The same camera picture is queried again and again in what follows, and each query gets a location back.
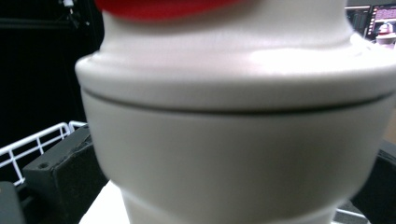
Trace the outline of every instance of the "black object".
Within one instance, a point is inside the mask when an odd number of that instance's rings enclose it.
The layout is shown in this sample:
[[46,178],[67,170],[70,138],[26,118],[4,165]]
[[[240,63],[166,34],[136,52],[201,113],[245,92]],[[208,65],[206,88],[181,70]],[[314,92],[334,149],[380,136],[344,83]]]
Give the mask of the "black object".
[[44,223],[78,223],[107,182],[87,126],[29,163],[23,173],[27,188],[48,211]]
[[0,223],[26,224],[18,193],[11,182],[0,182]]
[[351,200],[372,224],[396,224],[396,146],[384,141],[364,187]]

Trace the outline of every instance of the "computer monitor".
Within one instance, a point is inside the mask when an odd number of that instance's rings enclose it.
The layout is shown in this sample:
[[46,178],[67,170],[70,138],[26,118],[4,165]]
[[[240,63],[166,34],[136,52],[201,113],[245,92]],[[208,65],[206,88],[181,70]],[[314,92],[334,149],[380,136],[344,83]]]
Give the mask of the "computer monitor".
[[370,9],[371,6],[346,7],[346,17],[353,29],[362,36],[365,36],[367,32],[367,20],[370,17]]
[[368,21],[366,38],[369,40],[392,37],[396,32],[396,4],[373,6],[373,13]]

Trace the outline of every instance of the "white plastic container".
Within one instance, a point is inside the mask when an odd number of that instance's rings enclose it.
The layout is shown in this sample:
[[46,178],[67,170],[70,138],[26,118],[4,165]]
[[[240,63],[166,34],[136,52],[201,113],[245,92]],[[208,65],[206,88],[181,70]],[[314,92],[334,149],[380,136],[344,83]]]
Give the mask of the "white plastic container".
[[345,4],[104,12],[102,47],[77,72],[134,224],[330,223],[372,168],[396,89],[396,55],[353,34]]

